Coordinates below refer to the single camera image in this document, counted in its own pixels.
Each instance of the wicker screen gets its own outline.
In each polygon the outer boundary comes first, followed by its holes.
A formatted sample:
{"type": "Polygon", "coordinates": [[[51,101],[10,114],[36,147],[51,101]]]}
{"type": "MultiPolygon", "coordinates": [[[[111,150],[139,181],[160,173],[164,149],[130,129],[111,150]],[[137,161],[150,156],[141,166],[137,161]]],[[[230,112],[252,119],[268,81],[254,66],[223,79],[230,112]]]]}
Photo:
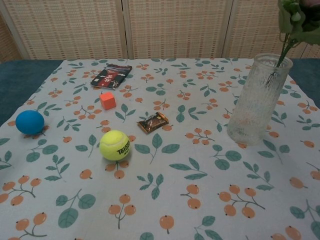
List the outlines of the wicker screen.
{"type": "Polygon", "coordinates": [[[221,56],[231,0],[127,1],[133,58],[221,56]]]}
{"type": "Polygon", "coordinates": [[[0,15],[0,62],[21,59],[17,46],[0,15]]]}
{"type": "Polygon", "coordinates": [[[303,58],[317,58],[320,59],[320,46],[319,45],[308,45],[305,49],[303,58]]]}
{"type": "Polygon", "coordinates": [[[3,0],[31,59],[126,58],[121,0],[3,0]]]}
{"type": "MultiPolygon", "coordinates": [[[[278,0],[234,0],[223,57],[253,58],[260,53],[280,54],[278,0]]],[[[291,49],[300,58],[306,44],[291,49]]]]}

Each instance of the orange cube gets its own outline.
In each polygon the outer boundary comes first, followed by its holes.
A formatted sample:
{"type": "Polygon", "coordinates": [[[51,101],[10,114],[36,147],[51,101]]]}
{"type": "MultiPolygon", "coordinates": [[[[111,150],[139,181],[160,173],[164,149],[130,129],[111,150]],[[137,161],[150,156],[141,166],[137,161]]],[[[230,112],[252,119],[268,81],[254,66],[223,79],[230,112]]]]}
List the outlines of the orange cube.
{"type": "Polygon", "coordinates": [[[116,106],[116,100],[111,92],[100,94],[100,102],[105,110],[112,109],[116,106]]]}

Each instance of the chocolate bar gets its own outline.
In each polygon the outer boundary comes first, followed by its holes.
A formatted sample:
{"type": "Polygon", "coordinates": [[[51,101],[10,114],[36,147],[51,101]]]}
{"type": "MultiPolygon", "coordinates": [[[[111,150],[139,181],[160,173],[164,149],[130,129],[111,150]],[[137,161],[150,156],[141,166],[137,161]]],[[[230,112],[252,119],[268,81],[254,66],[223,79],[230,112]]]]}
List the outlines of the chocolate bar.
{"type": "Polygon", "coordinates": [[[161,112],[156,112],[155,114],[148,117],[146,120],[138,121],[138,126],[144,131],[144,133],[149,134],[154,130],[162,127],[169,123],[168,118],[161,112]]]}
{"type": "Polygon", "coordinates": [[[108,64],[92,81],[91,85],[99,88],[116,89],[132,70],[132,66],[108,64]]]}

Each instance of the floral tablecloth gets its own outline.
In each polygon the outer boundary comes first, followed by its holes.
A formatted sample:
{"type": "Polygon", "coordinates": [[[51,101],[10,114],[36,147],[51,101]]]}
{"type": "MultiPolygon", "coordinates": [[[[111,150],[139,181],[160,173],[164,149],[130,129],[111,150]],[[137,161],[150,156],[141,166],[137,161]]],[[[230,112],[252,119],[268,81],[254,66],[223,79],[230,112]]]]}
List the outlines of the floral tablecloth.
{"type": "Polygon", "coordinates": [[[320,111],[287,78],[263,141],[234,143],[226,126],[252,59],[65,60],[0,128],[1,240],[320,239],[320,111]],[[90,81],[130,65],[103,110],[90,81]],[[15,127],[36,110],[45,128],[15,127]],[[162,112],[145,134],[137,122],[162,112]],[[110,162],[99,140],[125,132],[110,162]]]}

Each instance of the clear vase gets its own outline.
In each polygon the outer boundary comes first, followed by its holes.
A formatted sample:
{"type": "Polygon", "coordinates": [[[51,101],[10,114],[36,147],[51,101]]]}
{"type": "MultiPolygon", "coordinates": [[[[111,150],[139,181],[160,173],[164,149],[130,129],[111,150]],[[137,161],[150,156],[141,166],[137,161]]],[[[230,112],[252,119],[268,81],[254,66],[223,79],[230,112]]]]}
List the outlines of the clear vase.
{"type": "Polygon", "coordinates": [[[293,62],[279,55],[259,54],[238,98],[227,126],[236,143],[255,145],[263,138],[293,62]]]}

